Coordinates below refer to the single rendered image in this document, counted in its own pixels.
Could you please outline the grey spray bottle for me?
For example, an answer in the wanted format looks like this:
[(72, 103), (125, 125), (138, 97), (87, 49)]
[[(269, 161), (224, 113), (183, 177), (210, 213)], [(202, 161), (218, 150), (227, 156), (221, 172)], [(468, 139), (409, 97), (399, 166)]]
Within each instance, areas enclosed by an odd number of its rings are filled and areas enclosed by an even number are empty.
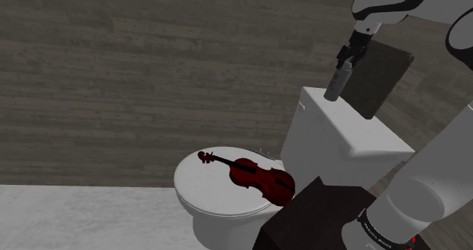
[(352, 57), (339, 63), (330, 79), (328, 87), (325, 91), (324, 97), (330, 101), (335, 102), (339, 97), (348, 79), (352, 74)]

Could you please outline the white toilet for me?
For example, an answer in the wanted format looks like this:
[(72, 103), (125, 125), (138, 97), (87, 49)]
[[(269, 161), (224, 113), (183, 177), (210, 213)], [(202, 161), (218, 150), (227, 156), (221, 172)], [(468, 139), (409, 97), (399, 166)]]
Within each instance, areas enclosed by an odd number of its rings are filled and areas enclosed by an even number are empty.
[[(324, 89), (304, 87), (280, 157), (230, 146), (206, 149), (227, 160), (248, 158), (264, 169), (284, 169), (301, 192), (316, 177), (329, 186), (369, 189), (414, 150), (376, 117), (366, 120), (342, 98), (329, 102)], [(219, 161), (203, 164), (196, 152), (174, 172), (183, 208), (193, 232), (208, 250), (252, 250), (257, 235), (280, 208), (255, 188), (230, 181), (230, 168)]]

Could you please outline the dark red violin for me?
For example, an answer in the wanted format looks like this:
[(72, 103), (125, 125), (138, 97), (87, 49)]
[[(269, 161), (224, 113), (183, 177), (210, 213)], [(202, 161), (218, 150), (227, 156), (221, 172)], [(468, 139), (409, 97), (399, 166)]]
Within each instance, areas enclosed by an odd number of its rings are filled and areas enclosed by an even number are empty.
[(293, 177), (284, 170), (270, 168), (264, 169), (248, 158), (238, 158), (235, 161), (214, 155), (212, 152), (198, 152), (198, 157), (203, 164), (219, 161), (230, 167), (229, 178), (245, 188), (253, 187), (262, 193), (262, 197), (276, 206), (285, 206), (296, 192)]

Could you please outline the dark robot stand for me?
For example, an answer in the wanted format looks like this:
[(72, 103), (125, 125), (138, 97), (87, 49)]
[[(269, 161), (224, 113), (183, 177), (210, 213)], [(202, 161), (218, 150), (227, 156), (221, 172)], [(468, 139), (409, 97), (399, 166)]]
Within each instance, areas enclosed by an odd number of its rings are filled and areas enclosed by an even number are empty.
[(262, 226), (252, 250), (384, 250), (356, 220), (374, 200), (362, 187), (318, 177)]

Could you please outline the dark wall picture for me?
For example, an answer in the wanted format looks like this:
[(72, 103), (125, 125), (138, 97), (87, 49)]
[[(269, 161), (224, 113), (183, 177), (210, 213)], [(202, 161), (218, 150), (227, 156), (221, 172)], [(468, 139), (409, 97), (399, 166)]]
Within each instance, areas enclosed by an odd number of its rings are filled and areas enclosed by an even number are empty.
[(370, 120), (414, 60), (410, 52), (372, 40), (365, 56), (352, 69), (340, 97)]

